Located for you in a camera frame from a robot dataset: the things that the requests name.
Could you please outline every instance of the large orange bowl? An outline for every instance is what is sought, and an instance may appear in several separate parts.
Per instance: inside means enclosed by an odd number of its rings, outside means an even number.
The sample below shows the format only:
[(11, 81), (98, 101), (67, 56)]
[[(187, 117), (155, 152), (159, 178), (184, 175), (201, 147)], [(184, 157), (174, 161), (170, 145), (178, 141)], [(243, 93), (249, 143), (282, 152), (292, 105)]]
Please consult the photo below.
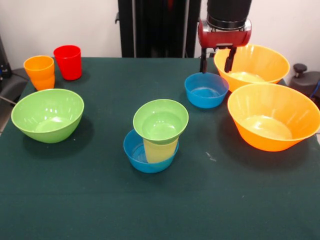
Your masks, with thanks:
[(278, 83), (284, 78), (290, 64), (280, 53), (259, 45), (248, 44), (238, 47), (233, 60), (232, 71), (225, 72), (229, 49), (220, 49), (214, 56), (214, 64), (233, 92), (251, 83)]
[(320, 127), (318, 107), (302, 93), (278, 84), (242, 86), (230, 95), (227, 106), (241, 137), (268, 152), (288, 149)]

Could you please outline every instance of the green bowl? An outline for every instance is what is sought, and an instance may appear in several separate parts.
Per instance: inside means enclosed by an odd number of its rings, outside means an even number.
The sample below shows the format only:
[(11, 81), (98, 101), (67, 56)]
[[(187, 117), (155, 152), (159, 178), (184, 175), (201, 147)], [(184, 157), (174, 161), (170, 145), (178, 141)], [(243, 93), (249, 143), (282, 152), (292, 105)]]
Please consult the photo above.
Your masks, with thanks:
[(85, 104), (73, 91), (46, 89), (21, 99), (13, 108), (13, 124), (30, 138), (54, 144), (68, 138), (77, 128)]
[(175, 141), (186, 129), (188, 121), (188, 111), (181, 103), (157, 99), (136, 111), (133, 127), (142, 138), (163, 145)]

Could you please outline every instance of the blue bowl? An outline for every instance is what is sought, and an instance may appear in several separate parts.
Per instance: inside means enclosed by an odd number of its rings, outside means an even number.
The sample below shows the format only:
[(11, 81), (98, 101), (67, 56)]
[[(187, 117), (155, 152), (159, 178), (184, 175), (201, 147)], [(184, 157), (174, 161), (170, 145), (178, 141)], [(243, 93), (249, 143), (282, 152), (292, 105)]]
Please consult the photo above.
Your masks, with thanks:
[(219, 106), (229, 90), (229, 84), (225, 79), (209, 72), (189, 76), (184, 82), (184, 87), (188, 100), (202, 109)]
[(161, 172), (170, 166), (178, 151), (179, 142), (176, 145), (172, 157), (157, 163), (147, 162), (143, 138), (139, 136), (134, 129), (125, 136), (123, 141), (123, 148), (125, 154), (130, 160), (130, 163), (135, 169), (146, 174), (153, 174)]

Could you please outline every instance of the dark green table cover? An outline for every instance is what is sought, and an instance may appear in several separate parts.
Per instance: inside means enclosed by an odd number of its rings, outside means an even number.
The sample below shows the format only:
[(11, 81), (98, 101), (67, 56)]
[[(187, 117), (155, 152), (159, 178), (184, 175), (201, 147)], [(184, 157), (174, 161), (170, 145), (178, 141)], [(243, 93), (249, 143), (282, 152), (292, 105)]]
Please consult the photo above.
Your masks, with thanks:
[[(282, 152), (240, 137), (226, 102), (191, 105), (185, 78), (199, 59), (83, 58), (83, 76), (56, 88), (83, 97), (76, 131), (44, 144), (11, 121), (0, 137), (1, 240), (319, 240), (320, 146)], [(210, 71), (216, 72), (209, 62)], [(23, 97), (34, 92), (29, 83)], [(144, 103), (182, 103), (189, 124), (172, 165), (145, 174), (123, 140)]]

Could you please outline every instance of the orange cup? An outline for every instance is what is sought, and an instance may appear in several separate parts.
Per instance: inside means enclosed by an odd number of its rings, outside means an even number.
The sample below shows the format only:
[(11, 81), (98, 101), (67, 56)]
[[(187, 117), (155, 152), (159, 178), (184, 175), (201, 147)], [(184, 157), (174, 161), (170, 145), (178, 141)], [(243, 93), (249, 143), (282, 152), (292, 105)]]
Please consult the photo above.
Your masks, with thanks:
[(288, 149), (320, 128), (318, 107), (287, 86), (248, 84), (231, 93), (227, 106), (241, 137), (268, 152)]
[(38, 91), (55, 87), (55, 63), (52, 57), (33, 56), (28, 58), (23, 66)]

